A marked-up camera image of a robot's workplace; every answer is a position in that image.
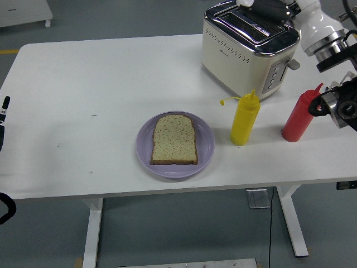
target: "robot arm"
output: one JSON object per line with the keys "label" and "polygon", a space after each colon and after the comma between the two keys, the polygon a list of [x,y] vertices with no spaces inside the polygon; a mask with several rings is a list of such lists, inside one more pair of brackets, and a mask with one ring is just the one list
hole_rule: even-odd
{"label": "robot arm", "polygon": [[292,19],[294,27],[301,31],[303,51],[308,56],[316,56],[320,72],[345,60],[351,60],[357,70],[357,48],[350,48],[354,42],[347,42],[348,34],[341,22],[323,13],[319,0],[285,0],[284,3],[279,0],[237,0],[237,4],[279,23]]}
{"label": "robot arm", "polygon": [[[357,27],[357,19],[350,11],[347,0],[342,1]],[[322,12],[319,0],[284,0],[284,3],[279,0],[237,0],[237,4],[277,23],[291,19],[294,27],[301,31],[303,51],[308,56],[316,56],[319,72],[346,60],[350,60],[357,70],[357,44],[354,39],[348,40],[350,34],[357,31],[345,33],[339,21]],[[340,84],[334,82],[327,92],[314,99],[309,113],[313,116],[330,114],[339,128],[349,125],[357,131],[357,76],[349,72],[346,77]]]}

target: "red squeeze bottle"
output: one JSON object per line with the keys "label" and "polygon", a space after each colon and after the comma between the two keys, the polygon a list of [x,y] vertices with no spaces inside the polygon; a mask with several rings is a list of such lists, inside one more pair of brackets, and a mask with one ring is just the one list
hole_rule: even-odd
{"label": "red squeeze bottle", "polygon": [[321,83],[315,90],[311,89],[301,94],[281,132],[285,140],[296,142],[301,138],[313,119],[313,116],[308,113],[308,107],[311,101],[320,95],[322,85]]}

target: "mustard bottle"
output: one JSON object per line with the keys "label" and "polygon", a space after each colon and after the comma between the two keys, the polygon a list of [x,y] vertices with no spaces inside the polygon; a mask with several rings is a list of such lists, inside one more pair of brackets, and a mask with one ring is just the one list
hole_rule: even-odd
{"label": "mustard bottle", "polygon": [[[230,131],[230,141],[237,146],[245,145],[249,140],[260,109],[259,98],[255,94],[255,89],[253,89],[250,94],[246,94],[242,98],[231,97],[227,99],[239,99]],[[224,105],[224,100],[226,99],[220,101],[221,105]]]}

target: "bread crust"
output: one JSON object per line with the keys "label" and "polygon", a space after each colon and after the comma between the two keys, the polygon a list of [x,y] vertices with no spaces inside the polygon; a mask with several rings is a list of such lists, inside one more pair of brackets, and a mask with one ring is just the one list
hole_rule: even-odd
{"label": "bread crust", "polygon": [[198,154],[197,154],[197,146],[196,146],[196,129],[194,127],[194,122],[192,120],[192,118],[184,115],[184,114],[169,114],[169,116],[173,116],[173,115],[178,115],[178,116],[184,116],[188,119],[190,119],[191,122],[191,126],[194,130],[194,145],[195,145],[195,155],[196,155],[196,159],[194,160],[178,160],[178,159],[165,159],[165,160],[153,160],[153,153],[154,153],[154,149],[155,149],[155,130],[157,127],[158,122],[155,125],[155,129],[153,132],[153,150],[151,153],[151,160],[150,160],[150,164],[151,165],[172,165],[172,164],[176,164],[176,165],[197,165],[198,164]]}

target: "white cabinet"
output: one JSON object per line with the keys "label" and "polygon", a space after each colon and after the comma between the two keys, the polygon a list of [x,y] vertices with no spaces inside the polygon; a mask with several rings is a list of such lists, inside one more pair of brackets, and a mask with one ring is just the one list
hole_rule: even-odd
{"label": "white cabinet", "polygon": [[52,18],[46,0],[0,0],[0,27],[45,21],[48,28]]}

